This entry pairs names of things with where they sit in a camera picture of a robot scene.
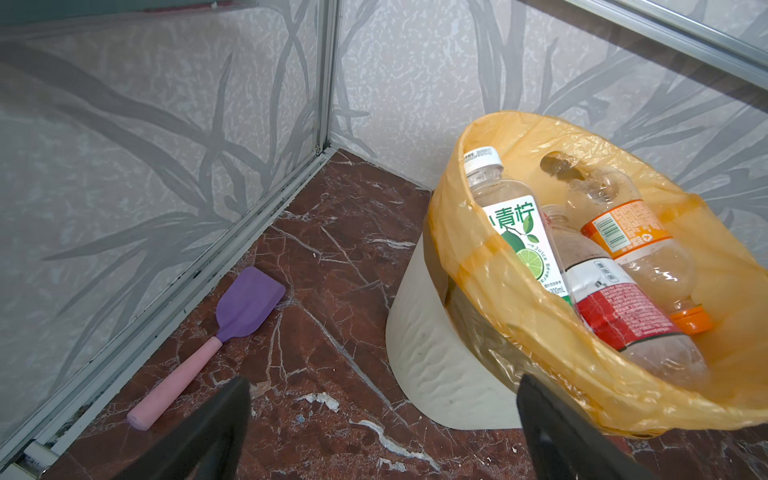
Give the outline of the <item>white bin yellow bag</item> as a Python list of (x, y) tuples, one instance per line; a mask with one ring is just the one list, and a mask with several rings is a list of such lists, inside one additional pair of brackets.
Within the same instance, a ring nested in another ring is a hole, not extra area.
[[(697, 339), (711, 375), (705, 385), (687, 390), (622, 358), (534, 279), (471, 198), (463, 156), (485, 146), (540, 201), (565, 197), (540, 169), (551, 151), (630, 177), (693, 256), (693, 295), (715, 321)], [(452, 429), (519, 427), (515, 396), (525, 374), (607, 433), (740, 429), (767, 419), (767, 272), (699, 196), (632, 154), (554, 117), (492, 113), (458, 138), (430, 199), (389, 313), (386, 349), (409, 401)]]

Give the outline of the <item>lime juice bottle white cap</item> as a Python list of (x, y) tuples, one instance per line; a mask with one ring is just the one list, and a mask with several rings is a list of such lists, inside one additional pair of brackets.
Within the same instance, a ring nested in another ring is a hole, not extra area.
[(473, 200), (493, 230), (544, 289), (572, 304), (562, 262), (532, 189), (503, 176), (501, 157), (491, 146), (465, 153), (462, 163)]

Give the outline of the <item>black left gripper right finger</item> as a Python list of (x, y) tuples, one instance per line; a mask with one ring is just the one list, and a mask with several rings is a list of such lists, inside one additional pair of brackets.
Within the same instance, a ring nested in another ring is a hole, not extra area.
[(652, 479), (536, 377), (522, 377), (517, 409), (538, 479)]

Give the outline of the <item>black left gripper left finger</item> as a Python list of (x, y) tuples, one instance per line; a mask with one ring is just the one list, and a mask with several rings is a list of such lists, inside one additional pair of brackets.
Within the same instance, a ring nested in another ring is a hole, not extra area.
[(116, 477), (233, 479), (249, 412), (249, 383), (237, 376)]

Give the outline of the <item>purple spatula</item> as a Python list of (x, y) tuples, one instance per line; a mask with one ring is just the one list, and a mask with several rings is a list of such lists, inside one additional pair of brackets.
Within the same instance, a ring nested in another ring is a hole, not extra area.
[(256, 267), (241, 271), (218, 301), (217, 333), (160, 382), (127, 415), (135, 429), (148, 430), (200, 373), (224, 343), (260, 328), (286, 293), (286, 287)]

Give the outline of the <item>orange label bottle by bin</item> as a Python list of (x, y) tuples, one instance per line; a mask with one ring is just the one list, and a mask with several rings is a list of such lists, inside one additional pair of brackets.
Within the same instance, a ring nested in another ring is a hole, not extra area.
[(540, 167), (567, 184), (572, 225), (621, 266), (684, 333), (711, 330), (714, 321), (693, 299), (696, 269), (690, 253), (642, 199), (626, 174), (586, 166), (562, 152), (544, 156)]

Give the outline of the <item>red label bottle red cap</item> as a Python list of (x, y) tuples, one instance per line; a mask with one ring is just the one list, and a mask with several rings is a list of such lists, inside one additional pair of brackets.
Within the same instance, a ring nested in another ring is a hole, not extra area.
[(587, 327), (625, 359), (678, 386), (706, 383), (709, 370), (684, 334), (597, 243), (577, 232), (565, 209), (542, 207), (576, 309)]

